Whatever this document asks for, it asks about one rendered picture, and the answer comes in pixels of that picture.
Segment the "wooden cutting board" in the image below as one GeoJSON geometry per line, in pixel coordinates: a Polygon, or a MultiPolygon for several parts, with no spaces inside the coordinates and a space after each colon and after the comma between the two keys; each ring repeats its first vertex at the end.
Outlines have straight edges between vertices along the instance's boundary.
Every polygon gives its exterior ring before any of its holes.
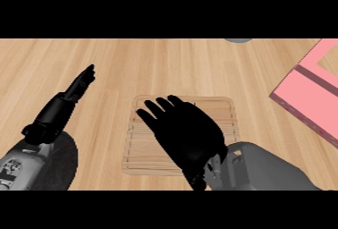
{"type": "MultiPolygon", "coordinates": [[[[154,135],[135,114],[137,109],[147,110],[146,100],[156,100],[156,96],[140,95],[131,102],[131,116],[126,130],[125,147],[121,161],[122,172],[128,175],[181,176],[181,169],[175,166],[154,135]]],[[[240,140],[236,120],[234,104],[225,97],[181,96],[181,101],[194,104],[216,123],[227,145],[240,140]]]]}

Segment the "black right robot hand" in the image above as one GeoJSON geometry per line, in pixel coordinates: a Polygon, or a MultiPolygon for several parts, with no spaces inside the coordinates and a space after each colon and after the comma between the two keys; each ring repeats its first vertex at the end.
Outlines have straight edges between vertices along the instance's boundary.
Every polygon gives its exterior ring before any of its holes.
{"type": "Polygon", "coordinates": [[[154,134],[160,148],[194,191],[206,189],[205,165],[212,157],[222,162],[228,153],[218,125],[206,113],[172,95],[144,101],[150,113],[135,111],[154,134]]]}

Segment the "pink cardboard box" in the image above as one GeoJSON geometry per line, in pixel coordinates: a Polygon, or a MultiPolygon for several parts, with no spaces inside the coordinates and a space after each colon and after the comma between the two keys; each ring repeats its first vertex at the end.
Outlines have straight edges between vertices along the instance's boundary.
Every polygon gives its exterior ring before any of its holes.
{"type": "Polygon", "coordinates": [[[338,38],[315,43],[268,97],[338,148],[338,76],[318,66],[335,46],[338,38]]]}

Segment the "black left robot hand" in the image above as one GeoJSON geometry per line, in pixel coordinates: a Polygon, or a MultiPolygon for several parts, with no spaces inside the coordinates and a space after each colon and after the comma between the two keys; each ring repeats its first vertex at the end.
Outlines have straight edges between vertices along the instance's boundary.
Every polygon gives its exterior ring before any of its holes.
{"type": "Polygon", "coordinates": [[[22,129],[25,142],[31,145],[50,144],[69,121],[75,105],[94,81],[94,66],[90,65],[79,73],[64,92],[59,92],[44,105],[32,124],[22,129]]]}

